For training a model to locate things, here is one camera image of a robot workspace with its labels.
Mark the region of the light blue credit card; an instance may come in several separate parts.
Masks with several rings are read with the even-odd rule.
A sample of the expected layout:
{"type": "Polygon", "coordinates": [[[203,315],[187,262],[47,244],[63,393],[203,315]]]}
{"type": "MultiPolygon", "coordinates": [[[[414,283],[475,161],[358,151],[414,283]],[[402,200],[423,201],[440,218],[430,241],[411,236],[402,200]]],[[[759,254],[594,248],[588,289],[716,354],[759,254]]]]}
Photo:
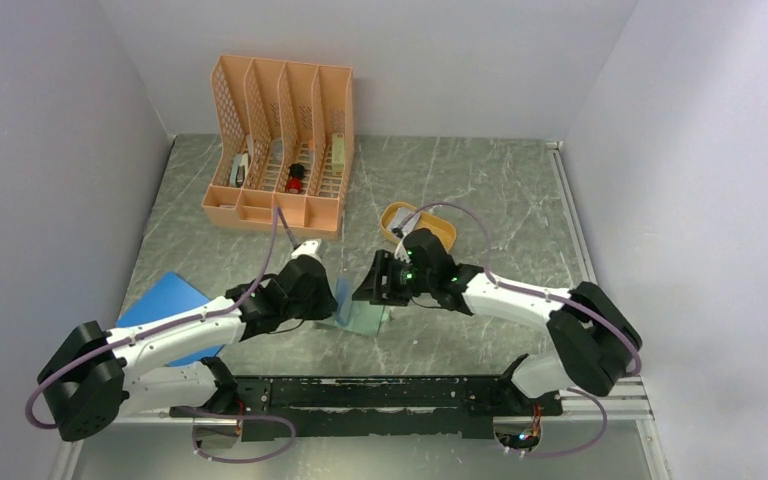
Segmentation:
{"type": "Polygon", "coordinates": [[[337,301],[337,308],[335,311],[335,322],[338,327],[347,329],[349,327],[351,319],[351,296],[352,296],[352,283],[345,277],[341,276],[337,279],[335,285],[334,297],[337,301]]]}

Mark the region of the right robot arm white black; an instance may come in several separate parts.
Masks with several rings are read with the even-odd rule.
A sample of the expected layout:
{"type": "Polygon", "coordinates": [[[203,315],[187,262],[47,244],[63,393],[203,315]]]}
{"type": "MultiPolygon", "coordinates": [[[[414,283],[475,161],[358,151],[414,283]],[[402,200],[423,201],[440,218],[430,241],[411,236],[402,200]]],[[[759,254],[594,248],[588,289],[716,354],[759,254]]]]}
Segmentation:
{"type": "Polygon", "coordinates": [[[428,229],[409,233],[396,252],[377,251],[352,298],[396,307],[422,295],[444,310],[502,318],[548,336],[544,352],[515,360],[502,376],[500,402],[513,414],[568,388],[607,396],[631,373],[642,347],[640,335],[598,285],[583,281],[564,290],[504,279],[456,262],[428,229]]]}

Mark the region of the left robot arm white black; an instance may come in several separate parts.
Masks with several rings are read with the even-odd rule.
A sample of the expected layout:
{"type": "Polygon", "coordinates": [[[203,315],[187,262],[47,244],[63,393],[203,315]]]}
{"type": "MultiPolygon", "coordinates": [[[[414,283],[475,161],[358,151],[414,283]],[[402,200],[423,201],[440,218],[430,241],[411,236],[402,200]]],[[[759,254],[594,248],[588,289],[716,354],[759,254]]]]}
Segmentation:
{"type": "Polygon", "coordinates": [[[76,442],[102,431],[120,414],[182,406],[224,415],[237,400],[229,369],[216,359],[178,370],[171,362],[274,333],[288,320],[327,320],[337,309],[325,267],[302,254],[279,273],[232,287],[184,313],[110,330],[95,321],[83,323],[37,376],[34,394],[44,398],[51,422],[38,420],[31,403],[26,417],[76,442]]]}

